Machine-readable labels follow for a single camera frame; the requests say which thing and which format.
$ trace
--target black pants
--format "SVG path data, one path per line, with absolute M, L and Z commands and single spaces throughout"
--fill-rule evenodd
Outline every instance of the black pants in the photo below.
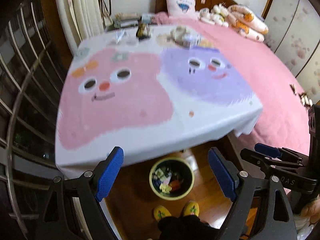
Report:
M 162 218 L 158 228 L 161 231 L 159 240 L 214 240 L 219 231 L 202 223 L 195 215 Z

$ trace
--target metal screw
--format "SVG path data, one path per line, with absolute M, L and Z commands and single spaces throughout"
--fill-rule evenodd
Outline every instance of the metal screw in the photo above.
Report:
M 53 182 L 54 183 L 58 183 L 59 181 L 61 180 L 61 177 L 60 176 L 57 176 L 53 179 Z
M 240 171 L 239 174 L 241 177 L 248 177 L 248 173 L 246 171 Z
M 279 182 L 279 178 L 277 176 L 272 176 L 271 179 L 274 181 L 274 182 Z
M 86 178 L 90 178 L 91 176 L 92 176 L 92 171 L 86 171 L 85 173 L 84 173 L 84 176 L 86 177 Z

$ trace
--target white pillow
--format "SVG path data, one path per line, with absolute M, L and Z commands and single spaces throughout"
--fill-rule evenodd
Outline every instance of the white pillow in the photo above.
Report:
M 198 19 L 196 0 L 167 0 L 169 17 L 187 17 Z

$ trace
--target purple cartoon face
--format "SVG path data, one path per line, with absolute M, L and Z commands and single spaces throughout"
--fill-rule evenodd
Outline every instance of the purple cartoon face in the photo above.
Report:
M 229 105 L 253 92 L 239 72 L 217 49 L 169 48 L 162 53 L 162 70 L 182 91 L 201 100 Z

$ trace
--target bed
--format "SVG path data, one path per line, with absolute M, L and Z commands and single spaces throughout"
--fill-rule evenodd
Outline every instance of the bed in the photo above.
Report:
M 225 7 L 236 4 L 233 0 L 196 0 L 196 10 L 211 9 L 219 3 Z M 245 147 L 253 149 L 258 142 L 273 147 L 287 147 L 308 155 L 308 111 L 289 85 L 294 84 L 297 93 L 301 93 L 303 89 L 265 44 L 244 39 L 230 28 L 208 25 L 190 18 L 169 17 L 166 0 L 156 0 L 155 11 L 157 14 L 154 23 L 186 25 L 214 42 L 262 102 L 263 112 L 250 134 L 238 138 L 234 133 L 228 134 L 237 155 Z M 243 161 L 242 165 L 252 175 L 261 176 L 256 166 Z

